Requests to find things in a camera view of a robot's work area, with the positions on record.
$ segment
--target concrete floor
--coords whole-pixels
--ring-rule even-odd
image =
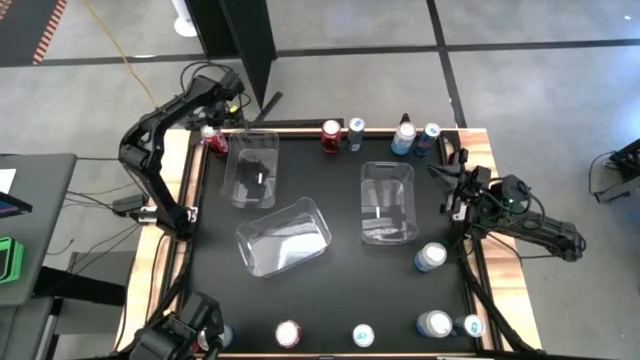
[[[92,0],[127,55],[202,53],[197,39],[172,31],[167,0]],[[436,1],[449,44],[640,38],[633,0]],[[278,49],[434,44],[422,0],[269,0]],[[116,56],[80,6],[70,0],[47,59]],[[469,127],[489,130],[502,175],[517,174],[555,218],[574,222],[589,243],[584,259],[530,260],[525,277],[545,350],[554,354],[635,359],[640,352],[640,201],[599,205],[587,191],[591,160],[640,137],[639,47],[452,53]],[[227,61],[244,76],[239,61]],[[158,102],[178,93],[186,63],[137,64]],[[209,75],[216,77],[215,72]],[[152,106],[121,65],[0,69],[2,152],[116,155],[123,132]],[[267,96],[285,97],[268,119],[363,117],[370,126],[415,121],[454,125],[435,53],[283,58],[271,71]],[[251,106],[249,118],[258,109]],[[594,186],[610,174],[598,169]],[[113,163],[78,164],[71,188],[100,191],[129,183]],[[117,195],[135,193],[129,187]],[[71,251],[127,226],[108,212],[70,207],[47,257],[63,268]],[[135,237],[118,248],[133,251]],[[519,244],[526,255],[540,250]],[[108,344],[113,334],[82,341]],[[57,357],[78,352],[61,342]]]

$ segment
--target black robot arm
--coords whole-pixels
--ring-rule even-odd
[[[166,131],[199,107],[221,110],[221,118],[213,117],[207,121],[211,126],[221,126],[225,102],[243,91],[244,85],[232,72],[220,82],[196,76],[184,93],[142,116],[122,138],[118,159],[127,170],[137,175],[148,191],[157,206],[156,225],[167,234],[179,239],[188,237],[190,214],[186,207],[176,203],[160,176]]]
[[[490,231],[495,231],[542,246],[550,255],[565,261],[582,257],[586,241],[575,225],[546,216],[540,201],[514,175],[491,179],[491,170],[482,166],[466,171],[465,152],[463,149],[452,157],[457,164],[431,166],[431,170],[455,186],[449,207],[444,211],[464,217],[465,233],[469,237],[484,239]],[[541,213],[530,210],[533,202],[538,203]]]

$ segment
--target black mat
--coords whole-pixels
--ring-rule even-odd
[[[31,65],[57,0],[13,0],[0,20],[0,66]]]
[[[449,243],[451,226],[440,215],[442,185],[427,163],[440,163],[436,147],[429,156],[398,157],[389,139],[367,139],[361,151],[338,156],[322,152],[318,139],[280,139],[277,204],[267,210],[237,209],[219,189],[225,161],[210,157],[198,215],[190,291],[220,301],[226,323],[235,330],[230,352],[239,353],[429,353],[472,351],[465,338],[426,339],[416,332],[422,312],[440,309],[465,314],[461,273],[450,254],[447,264],[429,274],[415,270],[413,257],[427,242]],[[416,215],[420,236],[412,243],[371,246],[360,240],[360,167],[368,161],[408,162],[415,170]],[[240,223],[258,219],[312,198],[332,234],[318,258],[272,278],[256,278],[244,266],[236,240]],[[303,339],[285,350],[275,341],[284,320],[302,327]],[[351,340],[360,324],[375,331],[366,349]]]

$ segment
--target clear plastic container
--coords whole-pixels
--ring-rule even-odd
[[[276,203],[278,134],[268,130],[234,132],[220,194],[235,207],[267,209]]]
[[[321,255],[331,233],[316,203],[300,198],[295,204],[236,229],[236,240],[253,276],[269,277]]]
[[[418,237],[413,168],[394,162],[368,162],[360,173],[362,241],[400,245]]]

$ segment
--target red can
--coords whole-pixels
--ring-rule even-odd
[[[209,145],[209,148],[215,156],[223,157],[229,153],[229,144],[224,138],[222,130],[215,129],[211,126],[202,127],[202,142]]]
[[[327,120],[322,125],[322,149],[327,154],[337,154],[340,151],[340,124],[335,120]]]

